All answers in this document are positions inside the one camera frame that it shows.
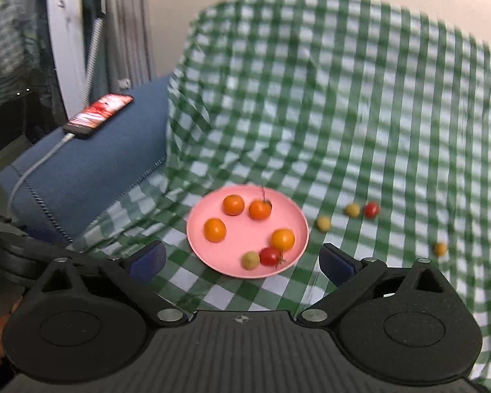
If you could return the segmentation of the blue sofa cushion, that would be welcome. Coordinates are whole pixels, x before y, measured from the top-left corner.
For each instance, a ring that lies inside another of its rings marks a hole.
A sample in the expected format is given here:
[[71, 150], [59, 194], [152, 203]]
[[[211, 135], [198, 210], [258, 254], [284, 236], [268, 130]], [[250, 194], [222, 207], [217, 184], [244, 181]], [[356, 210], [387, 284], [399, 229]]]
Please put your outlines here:
[[11, 212], [36, 239], [68, 245], [110, 238], [156, 207], [166, 162], [168, 85], [134, 90], [126, 108], [89, 139], [56, 129], [0, 172]]

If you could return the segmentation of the grey curtain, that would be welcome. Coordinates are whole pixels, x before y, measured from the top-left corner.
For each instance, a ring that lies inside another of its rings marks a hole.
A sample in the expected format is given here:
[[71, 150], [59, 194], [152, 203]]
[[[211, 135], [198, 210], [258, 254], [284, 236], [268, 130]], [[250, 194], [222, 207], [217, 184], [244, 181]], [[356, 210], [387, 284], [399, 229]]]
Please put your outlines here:
[[155, 76], [148, 0], [102, 0], [112, 89], [130, 90]]

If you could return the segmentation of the yellow-green small fruit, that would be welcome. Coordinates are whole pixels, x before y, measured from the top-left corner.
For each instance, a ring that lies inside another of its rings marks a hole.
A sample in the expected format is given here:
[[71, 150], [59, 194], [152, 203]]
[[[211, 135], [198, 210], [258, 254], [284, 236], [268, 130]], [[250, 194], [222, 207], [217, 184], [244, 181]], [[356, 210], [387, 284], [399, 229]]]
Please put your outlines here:
[[332, 222], [331, 219], [327, 216], [320, 216], [316, 220], [316, 227], [318, 230], [320, 230], [322, 233], [327, 233], [331, 230], [332, 228]]
[[348, 217], [356, 218], [360, 216], [360, 213], [361, 213], [361, 208], [355, 202], [349, 203], [344, 208], [344, 214], [347, 215]]

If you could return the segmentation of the large orange citrus fruit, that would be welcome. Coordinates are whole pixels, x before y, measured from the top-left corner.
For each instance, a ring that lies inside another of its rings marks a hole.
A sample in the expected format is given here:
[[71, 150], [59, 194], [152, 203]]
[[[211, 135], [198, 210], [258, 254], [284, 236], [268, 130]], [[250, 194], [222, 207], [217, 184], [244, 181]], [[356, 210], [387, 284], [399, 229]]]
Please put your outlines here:
[[219, 218], [210, 218], [204, 224], [204, 237], [212, 242], [219, 243], [225, 239], [227, 227], [223, 220]]

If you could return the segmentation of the yellow fruit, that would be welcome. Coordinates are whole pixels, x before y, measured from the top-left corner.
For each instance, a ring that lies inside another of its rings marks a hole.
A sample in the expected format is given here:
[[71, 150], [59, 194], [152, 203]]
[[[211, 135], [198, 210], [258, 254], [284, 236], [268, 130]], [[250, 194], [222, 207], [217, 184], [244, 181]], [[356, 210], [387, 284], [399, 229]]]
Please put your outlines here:
[[242, 255], [241, 266], [247, 271], [252, 271], [260, 265], [260, 256], [257, 252], [249, 251]]

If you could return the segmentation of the orange cherry tomato on plate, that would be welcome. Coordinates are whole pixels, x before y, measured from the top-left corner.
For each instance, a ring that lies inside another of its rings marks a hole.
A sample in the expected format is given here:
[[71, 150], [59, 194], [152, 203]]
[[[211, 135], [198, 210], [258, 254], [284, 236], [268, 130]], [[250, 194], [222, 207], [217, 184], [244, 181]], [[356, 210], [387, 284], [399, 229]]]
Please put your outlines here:
[[282, 253], [290, 250], [295, 243], [295, 235], [291, 229], [281, 228], [275, 230], [269, 239], [269, 244]]

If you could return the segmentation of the green checkered tablecloth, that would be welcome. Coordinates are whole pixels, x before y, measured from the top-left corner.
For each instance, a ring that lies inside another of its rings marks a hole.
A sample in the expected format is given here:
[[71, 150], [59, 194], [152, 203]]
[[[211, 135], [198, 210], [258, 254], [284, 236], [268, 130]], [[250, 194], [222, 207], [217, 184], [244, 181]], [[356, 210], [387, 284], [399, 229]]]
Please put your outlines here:
[[[472, 377], [491, 390], [491, 48], [370, 0], [225, 0], [192, 22], [169, 84], [167, 160], [155, 209], [75, 250], [167, 246], [153, 289], [197, 309], [299, 312], [332, 290], [318, 249], [391, 266], [437, 264], [479, 324]], [[312, 232], [299, 261], [264, 280], [208, 268], [185, 234], [191, 208], [225, 185], [292, 198]], [[380, 215], [364, 216], [375, 201]], [[355, 202], [359, 217], [344, 214]]]

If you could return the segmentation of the white door frame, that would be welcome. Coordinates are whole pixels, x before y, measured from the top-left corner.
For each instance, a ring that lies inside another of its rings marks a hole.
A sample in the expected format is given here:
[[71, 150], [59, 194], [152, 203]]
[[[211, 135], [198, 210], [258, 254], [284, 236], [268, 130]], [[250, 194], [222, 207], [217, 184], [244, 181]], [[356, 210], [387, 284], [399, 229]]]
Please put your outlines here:
[[[51, 48], [66, 119], [89, 104], [102, 34], [102, 20], [96, 18], [91, 32], [84, 32], [85, 1], [47, 0]], [[100, 0], [89, 1], [93, 15], [98, 16]]]

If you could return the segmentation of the red cherry tomato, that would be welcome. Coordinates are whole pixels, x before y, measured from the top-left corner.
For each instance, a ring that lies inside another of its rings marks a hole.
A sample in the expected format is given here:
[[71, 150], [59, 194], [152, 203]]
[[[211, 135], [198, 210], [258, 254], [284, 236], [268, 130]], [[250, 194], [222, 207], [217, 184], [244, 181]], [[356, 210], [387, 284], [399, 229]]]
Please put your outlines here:
[[370, 219], [380, 215], [380, 205], [375, 201], [368, 202], [364, 207], [364, 216]]
[[267, 247], [259, 252], [260, 264], [277, 268], [284, 263], [283, 252], [274, 247]]

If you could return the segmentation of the small orange tomato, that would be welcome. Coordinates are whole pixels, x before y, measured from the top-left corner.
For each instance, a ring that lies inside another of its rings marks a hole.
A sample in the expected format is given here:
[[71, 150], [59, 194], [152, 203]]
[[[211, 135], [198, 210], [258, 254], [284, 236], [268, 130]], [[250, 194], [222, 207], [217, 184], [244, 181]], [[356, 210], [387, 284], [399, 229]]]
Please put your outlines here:
[[226, 215], [240, 215], [245, 209], [245, 202], [238, 194], [230, 194], [223, 199], [223, 212]]

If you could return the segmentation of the orange tomato with stem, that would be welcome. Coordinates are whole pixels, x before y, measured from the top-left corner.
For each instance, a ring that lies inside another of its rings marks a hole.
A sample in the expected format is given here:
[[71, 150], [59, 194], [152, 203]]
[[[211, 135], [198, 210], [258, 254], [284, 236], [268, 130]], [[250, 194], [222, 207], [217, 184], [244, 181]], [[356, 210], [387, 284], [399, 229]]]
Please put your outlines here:
[[270, 217], [273, 206], [269, 200], [266, 188], [260, 187], [260, 195], [255, 197], [249, 204], [248, 215], [255, 221], [263, 221]]

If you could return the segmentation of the small olive-yellow fruit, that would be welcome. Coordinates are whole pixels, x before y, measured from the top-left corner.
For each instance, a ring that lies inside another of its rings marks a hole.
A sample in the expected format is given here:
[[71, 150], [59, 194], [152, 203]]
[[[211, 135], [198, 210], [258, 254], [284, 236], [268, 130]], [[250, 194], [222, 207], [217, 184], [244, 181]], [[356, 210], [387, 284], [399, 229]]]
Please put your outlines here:
[[446, 242], [437, 242], [433, 246], [433, 253], [438, 256], [442, 257], [448, 253], [448, 244]]

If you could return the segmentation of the red cherry tomato on plate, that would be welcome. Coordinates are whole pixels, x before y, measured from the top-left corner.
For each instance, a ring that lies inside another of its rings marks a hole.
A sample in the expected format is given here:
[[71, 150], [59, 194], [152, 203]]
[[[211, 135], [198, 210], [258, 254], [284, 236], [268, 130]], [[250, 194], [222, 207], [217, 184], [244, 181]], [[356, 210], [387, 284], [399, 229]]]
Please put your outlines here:
[[283, 252], [274, 247], [267, 247], [259, 252], [260, 264], [277, 268], [284, 263]]

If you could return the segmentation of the pink round plate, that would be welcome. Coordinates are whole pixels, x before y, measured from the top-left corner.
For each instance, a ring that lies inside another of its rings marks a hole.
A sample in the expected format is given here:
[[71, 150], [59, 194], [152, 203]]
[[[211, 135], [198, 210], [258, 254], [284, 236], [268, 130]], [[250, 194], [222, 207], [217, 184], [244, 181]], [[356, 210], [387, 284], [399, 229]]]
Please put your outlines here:
[[[271, 215], [264, 221], [253, 220], [247, 210], [240, 215], [226, 215], [223, 201], [231, 194], [243, 198], [245, 205], [266, 197], [273, 205]], [[226, 227], [226, 236], [220, 242], [211, 242], [204, 236], [204, 224], [211, 218], [222, 220]], [[242, 267], [243, 254], [269, 246], [272, 233], [284, 228], [293, 232], [295, 242], [283, 253], [282, 264], [261, 264], [250, 271]], [[187, 218], [186, 235], [194, 254], [208, 267], [234, 278], [263, 279], [298, 262], [309, 243], [309, 225], [300, 207], [284, 194], [259, 185], [233, 185], [207, 194], [193, 207]]]

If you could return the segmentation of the black smartphone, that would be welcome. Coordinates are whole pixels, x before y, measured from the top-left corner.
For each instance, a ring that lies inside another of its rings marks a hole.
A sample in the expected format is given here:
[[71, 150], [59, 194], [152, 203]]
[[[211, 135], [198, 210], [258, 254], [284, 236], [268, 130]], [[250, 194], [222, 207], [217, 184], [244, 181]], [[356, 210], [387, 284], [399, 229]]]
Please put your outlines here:
[[133, 101], [130, 95], [106, 94], [72, 117], [63, 126], [63, 131], [78, 139], [88, 139]]

